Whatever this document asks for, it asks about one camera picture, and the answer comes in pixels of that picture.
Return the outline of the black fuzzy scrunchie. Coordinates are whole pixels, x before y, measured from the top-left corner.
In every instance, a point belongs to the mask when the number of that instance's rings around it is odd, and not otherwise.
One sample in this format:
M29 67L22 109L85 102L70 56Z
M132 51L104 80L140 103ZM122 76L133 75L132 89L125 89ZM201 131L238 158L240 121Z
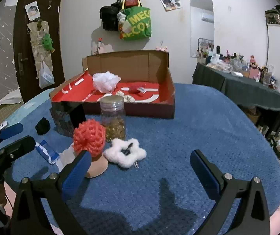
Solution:
M50 128L51 128L50 123L45 117L43 117L35 126L35 130L37 134L40 136L47 134Z

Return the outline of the blue white tissue pack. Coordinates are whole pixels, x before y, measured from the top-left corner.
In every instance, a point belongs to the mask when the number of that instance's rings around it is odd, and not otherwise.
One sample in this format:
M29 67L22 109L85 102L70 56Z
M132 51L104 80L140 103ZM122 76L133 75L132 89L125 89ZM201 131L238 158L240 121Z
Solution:
M43 141L35 143L35 149L50 165L54 165L59 160L59 154L47 143Z

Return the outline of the red crochet hat doll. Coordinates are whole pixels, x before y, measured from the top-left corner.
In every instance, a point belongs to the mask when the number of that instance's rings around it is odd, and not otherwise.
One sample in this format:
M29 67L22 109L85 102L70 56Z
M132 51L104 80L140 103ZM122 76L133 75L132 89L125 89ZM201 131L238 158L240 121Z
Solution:
M74 129L73 149L78 155L82 151L90 153L92 162L86 173L87 178L102 175L108 168L108 160L103 155L106 143L106 129L95 119L83 121Z

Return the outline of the white fluffy star hairclip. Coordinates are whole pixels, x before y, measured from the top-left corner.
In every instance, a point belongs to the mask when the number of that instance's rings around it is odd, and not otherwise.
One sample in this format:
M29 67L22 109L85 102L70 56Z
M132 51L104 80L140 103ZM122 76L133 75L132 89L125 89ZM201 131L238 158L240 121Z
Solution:
M135 138L127 141L115 138L111 141L111 147L106 149L103 155L109 162L129 169L136 166L135 163L146 158L147 152L139 146L139 141Z

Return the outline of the white mesh bath pouf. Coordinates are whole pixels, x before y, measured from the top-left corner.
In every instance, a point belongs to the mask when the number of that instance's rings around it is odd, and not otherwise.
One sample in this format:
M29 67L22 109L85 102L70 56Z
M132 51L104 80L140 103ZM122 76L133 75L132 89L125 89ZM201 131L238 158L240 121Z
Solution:
M117 84L121 81L121 77L110 73L96 73L92 76L93 87L101 93L113 92Z

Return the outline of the red crochet heart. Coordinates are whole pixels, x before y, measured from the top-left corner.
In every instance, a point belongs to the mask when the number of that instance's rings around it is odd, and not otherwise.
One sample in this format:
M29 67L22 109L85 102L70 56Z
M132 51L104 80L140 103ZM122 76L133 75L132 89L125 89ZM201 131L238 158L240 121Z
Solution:
M131 86L128 90L128 93L129 94L137 94L137 95L140 95L142 96L144 94L144 89L143 87L140 87L140 86Z

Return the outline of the black glitter box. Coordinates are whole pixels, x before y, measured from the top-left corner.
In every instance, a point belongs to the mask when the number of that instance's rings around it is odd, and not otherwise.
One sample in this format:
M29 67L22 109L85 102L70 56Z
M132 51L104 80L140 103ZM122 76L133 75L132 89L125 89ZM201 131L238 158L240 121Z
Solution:
M74 130L86 121L83 105L77 102L52 102L51 116L59 134L73 137Z

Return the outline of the dark wooden door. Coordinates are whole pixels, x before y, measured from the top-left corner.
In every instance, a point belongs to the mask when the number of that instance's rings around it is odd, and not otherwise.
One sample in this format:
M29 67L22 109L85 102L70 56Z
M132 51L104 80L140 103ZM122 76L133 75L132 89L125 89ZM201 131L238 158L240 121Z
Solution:
M14 62L19 90L27 102L46 89L64 82L62 66L59 12L61 0L18 0L14 18ZM44 34L53 40L54 52L43 47ZM44 89L39 87L42 62L51 70L54 84Z

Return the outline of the white plastic bag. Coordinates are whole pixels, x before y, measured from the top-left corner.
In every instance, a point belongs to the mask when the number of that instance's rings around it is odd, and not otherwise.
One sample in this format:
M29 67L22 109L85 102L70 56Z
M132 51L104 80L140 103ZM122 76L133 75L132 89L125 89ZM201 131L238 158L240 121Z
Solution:
M54 84L54 77L49 69L49 67L46 65L46 63L43 61L40 68L40 74L39 74L39 87L41 89L44 89L50 85Z

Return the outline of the dark green covered table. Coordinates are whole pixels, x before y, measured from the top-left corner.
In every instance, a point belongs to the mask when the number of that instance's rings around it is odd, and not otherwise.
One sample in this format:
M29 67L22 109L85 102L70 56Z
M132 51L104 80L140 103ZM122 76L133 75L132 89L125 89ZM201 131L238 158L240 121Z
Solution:
M192 83L215 88L240 106L280 111L280 93L247 77L236 77L198 63Z

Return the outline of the red lined cardboard box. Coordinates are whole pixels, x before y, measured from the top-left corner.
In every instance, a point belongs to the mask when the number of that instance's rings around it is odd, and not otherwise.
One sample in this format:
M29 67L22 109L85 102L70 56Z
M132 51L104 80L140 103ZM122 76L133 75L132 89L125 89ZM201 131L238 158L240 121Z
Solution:
M55 88L52 105L82 104L87 115L99 114L106 94L93 85L93 75L110 72L120 81L111 95L125 99L128 116L174 118L175 87L169 71L169 54L158 50L129 50L91 55L82 59L83 72Z

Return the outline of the green tote bag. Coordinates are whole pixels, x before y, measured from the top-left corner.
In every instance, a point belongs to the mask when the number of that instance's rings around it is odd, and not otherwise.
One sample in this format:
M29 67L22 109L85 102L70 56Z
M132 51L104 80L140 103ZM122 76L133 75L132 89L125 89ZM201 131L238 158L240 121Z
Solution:
M152 36L151 10L134 6L117 14L119 36L122 40L148 39Z

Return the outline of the pink plush toy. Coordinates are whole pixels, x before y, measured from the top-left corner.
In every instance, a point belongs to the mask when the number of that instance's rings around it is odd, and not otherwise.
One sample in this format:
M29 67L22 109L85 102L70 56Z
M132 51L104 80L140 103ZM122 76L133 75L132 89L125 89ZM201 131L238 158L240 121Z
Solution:
M165 46L165 47L156 47L155 48L155 50L156 51L161 51L161 52L168 52L168 48L167 48L167 46Z

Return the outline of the black backpack on wall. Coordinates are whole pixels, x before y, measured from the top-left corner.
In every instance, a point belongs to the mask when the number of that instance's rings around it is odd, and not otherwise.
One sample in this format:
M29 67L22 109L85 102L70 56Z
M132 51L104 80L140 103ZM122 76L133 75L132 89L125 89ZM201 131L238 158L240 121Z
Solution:
M118 31L117 15L122 8L122 1L117 0L110 6L104 6L100 9L100 19L102 28L106 31Z

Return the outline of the wall mirror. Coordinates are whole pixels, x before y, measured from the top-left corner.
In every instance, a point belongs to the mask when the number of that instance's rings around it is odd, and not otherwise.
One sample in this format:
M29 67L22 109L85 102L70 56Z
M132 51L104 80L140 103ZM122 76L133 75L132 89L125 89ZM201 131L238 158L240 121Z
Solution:
M214 11L212 0L190 0L191 47L190 55L197 58L201 51L214 48Z

